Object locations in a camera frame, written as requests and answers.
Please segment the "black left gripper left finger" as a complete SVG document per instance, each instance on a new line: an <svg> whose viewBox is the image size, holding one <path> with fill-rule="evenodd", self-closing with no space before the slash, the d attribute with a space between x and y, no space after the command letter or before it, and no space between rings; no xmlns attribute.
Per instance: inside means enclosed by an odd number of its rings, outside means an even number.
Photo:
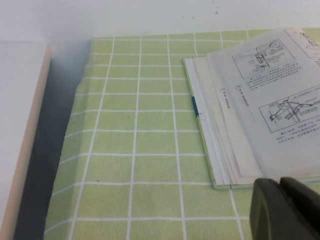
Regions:
<svg viewBox="0 0 320 240"><path fill-rule="evenodd" d="M252 239L300 239L297 213L297 209L276 181L268 178L255 180L249 212Z"/></svg>

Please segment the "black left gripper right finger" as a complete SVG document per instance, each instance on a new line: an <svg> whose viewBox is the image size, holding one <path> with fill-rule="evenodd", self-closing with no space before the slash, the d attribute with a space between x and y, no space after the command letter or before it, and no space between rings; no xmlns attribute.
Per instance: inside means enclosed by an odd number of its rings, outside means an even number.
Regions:
<svg viewBox="0 0 320 240"><path fill-rule="evenodd" d="M279 184L294 205L301 224L315 240L319 240L320 195L292 177L282 177Z"/></svg>

